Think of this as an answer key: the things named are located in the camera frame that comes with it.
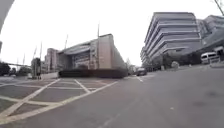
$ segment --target white road marking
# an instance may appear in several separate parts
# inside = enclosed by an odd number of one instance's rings
[[[58,82],[58,83],[76,85],[76,83],[74,83],[74,82]]]
[[[136,77],[139,81],[143,82],[143,80],[140,77]]]
[[[97,80],[97,83],[103,84],[103,85],[107,85],[107,83],[102,82],[101,80]]]
[[[27,97],[23,98],[20,102],[12,105],[11,107],[9,107],[8,109],[4,110],[2,113],[0,113],[0,118],[4,118],[9,116],[10,114],[12,114],[14,111],[16,111],[20,106],[22,106],[25,102],[29,101],[30,99],[34,98],[36,95],[38,95],[39,93],[41,93],[44,89],[46,89],[48,86],[57,83],[58,81],[60,81],[60,79],[55,80],[53,82],[51,82],[50,84],[47,84],[43,87],[41,87],[40,89],[36,90],[34,93],[28,95]]]
[[[41,88],[43,86],[36,86],[36,85],[12,85],[17,87],[27,87],[27,88]],[[83,88],[74,88],[74,87],[47,87],[47,89],[83,89]]]
[[[67,103],[73,102],[75,100],[78,100],[78,99],[87,97],[87,96],[89,96],[91,94],[94,94],[96,92],[99,92],[99,91],[101,91],[103,89],[106,89],[106,88],[108,88],[108,87],[116,84],[116,83],[117,83],[117,81],[116,82],[113,82],[113,83],[110,83],[110,84],[108,84],[106,86],[103,86],[103,87],[101,87],[99,89],[96,89],[96,90],[94,90],[94,91],[92,91],[90,93],[85,93],[85,94],[80,95],[80,96],[71,97],[71,98],[69,98],[67,100],[64,100],[64,101],[61,101],[60,103],[55,104],[55,105],[50,105],[50,106],[47,106],[47,107],[44,107],[44,108],[36,109],[34,111],[26,112],[26,113],[23,113],[23,114],[14,115],[14,116],[8,116],[8,117],[5,117],[5,118],[2,118],[2,119],[0,119],[0,125],[7,124],[7,123],[10,123],[10,122],[13,122],[13,121],[17,121],[17,120],[26,119],[28,117],[35,116],[37,114],[40,114],[40,113],[43,113],[43,112],[46,112],[46,111],[55,109],[57,107],[60,107],[60,106],[65,105]]]
[[[0,96],[0,99],[12,101],[12,102],[21,102],[22,101],[22,99],[16,99],[16,98],[11,98],[11,97],[6,97],[6,96]],[[55,105],[56,104],[56,102],[40,102],[40,101],[27,101],[24,103],[34,104],[34,105]]]
[[[91,91],[86,88],[82,83],[80,83],[79,81],[77,81],[76,79],[74,79],[74,81],[80,86],[82,87],[87,93],[90,93]]]
[[[32,83],[32,82],[36,82],[36,81],[22,81],[22,82],[18,82],[18,83],[8,83],[8,84],[2,84],[2,85],[0,85],[0,87],[8,86],[8,85],[16,85],[16,84]]]

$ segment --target parked car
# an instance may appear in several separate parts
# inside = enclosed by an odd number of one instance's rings
[[[202,64],[210,64],[218,61],[220,61],[220,58],[215,52],[206,52],[201,55]]]
[[[139,68],[137,70],[137,73],[136,73],[137,76],[144,76],[144,75],[147,75],[147,71],[145,70],[145,68]]]

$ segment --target pole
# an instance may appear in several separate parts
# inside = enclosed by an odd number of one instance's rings
[[[41,61],[41,54],[42,54],[42,41],[41,41],[41,44],[40,44],[40,61]]]
[[[66,49],[67,41],[68,41],[68,34],[67,34],[66,40],[65,40],[65,49]]]
[[[25,64],[25,53],[24,53],[24,56],[23,56],[23,65]]]
[[[33,59],[34,59],[34,57],[35,57],[35,55],[36,55],[36,51],[37,51],[37,47],[36,47],[35,50],[34,50],[34,53],[33,53]]]
[[[41,55],[42,55],[42,41],[41,41],[41,44],[40,44],[40,75],[41,75]]]
[[[16,70],[18,71],[19,67],[18,67],[18,64],[19,64],[19,58],[17,58],[17,62],[16,62]]]
[[[219,8],[220,12],[221,12],[222,15],[224,16],[224,12],[223,12],[221,6],[219,5],[218,1],[217,1],[217,0],[214,0],[214,1],[215,1],[215,3],[216,3],[217,7]]]
[[[97,69],[100,68],[99,43],[100,43],[100,22],[98,24],[97,29]]]

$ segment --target concrete building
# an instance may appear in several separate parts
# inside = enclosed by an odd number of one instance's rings
[[[189,54],[201,46],[196,19],[188,12],[155,12],[145,38],[149,62],[163,54]]]
[[[210,33],[214,33],[220,28],[224,28],[224,17],[223,16],[214,16],[210,15],[204,19],[206,26]]]
[[[49,48],[45,56],[45,64],[48,72],[58,71],[58,50]]]
[[[14,0],[0,0],[0,34],[1,34],[2,26],[4,24],[5,18],[13,2]]]
[[[125,63],[114,45],[113,35],[102,35],[58,53],[62,69],[125,69]]]
[[[48,65],[45,61],[41,61],[41,74],[48,73]]]
[[[204,39],[217,30],[224,28],[224,17],[210,15],[204,20],[198,19],[197,23],[201,39]]]
[[[2,42],[0,41],[0,54],[1,54],[1,50],[2,50]]]
[[[145,47],[143,46],[142,47],[142,50],[141,50],[141,53],[140,53],[140,57],[141,57],[141,60],[142,60],[142,65],[147,65],[147,56],[146,56],[146,50],[145,50]]]

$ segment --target sky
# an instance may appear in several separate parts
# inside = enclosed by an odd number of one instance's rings
[[[34,50],[42,60],[47,48],[67,47],[113,34],[124,61],[141,65],[140,51],[153,12],[193,12],[199,19],[221,15],[213,0],[15,0],[0,35],[0,59],[30,65]]]

